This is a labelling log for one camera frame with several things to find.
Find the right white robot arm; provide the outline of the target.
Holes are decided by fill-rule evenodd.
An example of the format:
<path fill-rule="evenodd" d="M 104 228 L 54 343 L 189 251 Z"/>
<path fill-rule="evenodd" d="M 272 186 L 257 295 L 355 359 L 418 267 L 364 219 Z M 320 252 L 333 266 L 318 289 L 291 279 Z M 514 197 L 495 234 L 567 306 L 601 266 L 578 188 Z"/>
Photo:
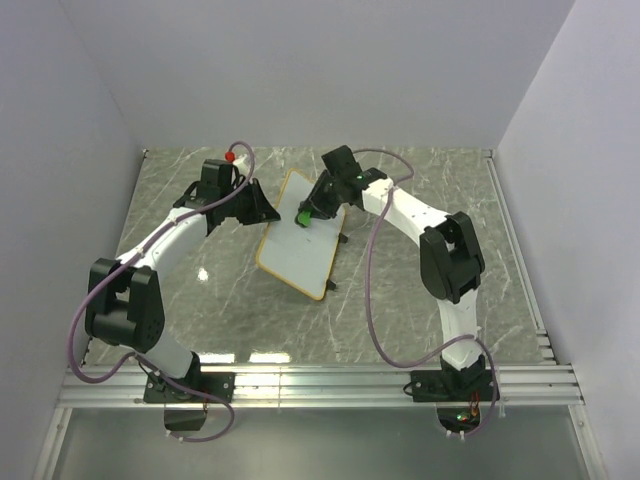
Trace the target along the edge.
<path fill-rule="evenodd" d="M 313 218 L 329 220 L 338 209 L 350 205 L 377 217 L 367 242 L 365 266 L 365 314 L 369 333 L 379 355 L 398 368 L 420 365 L 420 360 L 396 362 L 383 351 L 375 333 L 371 306 L 371 268 L 377 234 L 384 222 L 406 235 L 419 249 L 421 281 L 436 299 L 442 349 L 437 352 L 451 369 L 441 376 L 444 393 L 455 400 L 466 398 L 477 385 L 474 372 L 483 350 L 477 340 L 477 296 L 485 261 L 473 222 L 463 213 L 448 214 L 418 200 L 378 169 L 361 173 L 330 174 L 323 171 L 303 200 L 295 223 L 303 228 Z"/>

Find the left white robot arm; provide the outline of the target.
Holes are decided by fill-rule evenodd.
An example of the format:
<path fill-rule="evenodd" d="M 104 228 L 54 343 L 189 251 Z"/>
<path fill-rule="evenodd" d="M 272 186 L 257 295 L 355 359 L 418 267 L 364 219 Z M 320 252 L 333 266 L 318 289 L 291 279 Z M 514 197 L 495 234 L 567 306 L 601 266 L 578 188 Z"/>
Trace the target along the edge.
<path fill-rule="evenodd" d="M 225 186 L 195 181 L 137 247 L 90 269 L 85 332 L 128 348 L 129 356 L 168 377 L 166 388 L 180 402 L 196 399 L 203 379 L 198 355 L 168 331 L 161 281 L 228 218 L 254 225 L 278 221 L 280 214 L 256 179 Z"/>

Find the green whiteboard eraser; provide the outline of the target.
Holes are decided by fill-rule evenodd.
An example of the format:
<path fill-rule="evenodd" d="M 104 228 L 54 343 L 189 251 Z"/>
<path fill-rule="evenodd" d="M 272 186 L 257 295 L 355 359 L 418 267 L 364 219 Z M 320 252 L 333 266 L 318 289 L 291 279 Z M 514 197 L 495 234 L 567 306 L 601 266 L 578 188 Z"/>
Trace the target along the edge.
<path fill-rule="evenodd" d="M 312 213 L 310 211 L 300 211 L 295 218 L 297 225 L 308 228 L 311 225 Z"/>

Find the white board with orange frame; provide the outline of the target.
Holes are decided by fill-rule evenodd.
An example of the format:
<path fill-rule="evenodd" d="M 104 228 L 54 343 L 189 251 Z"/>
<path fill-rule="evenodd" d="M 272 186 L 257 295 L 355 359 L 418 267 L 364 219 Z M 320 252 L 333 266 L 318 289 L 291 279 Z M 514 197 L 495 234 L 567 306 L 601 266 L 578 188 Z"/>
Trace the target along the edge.
<path fill-rule="evenodd" d="M 330 289 L 330 275 L 342 233 L 346 208 L 329 220 L 312 219 L 310 225 L 295 223 L 299 204 L 314 183 L 296 169 L 288 171 L 276 211 L 280 219 L 270 223 L 259 244 L 259 268 L 313 300 L 320 301 Z"/>

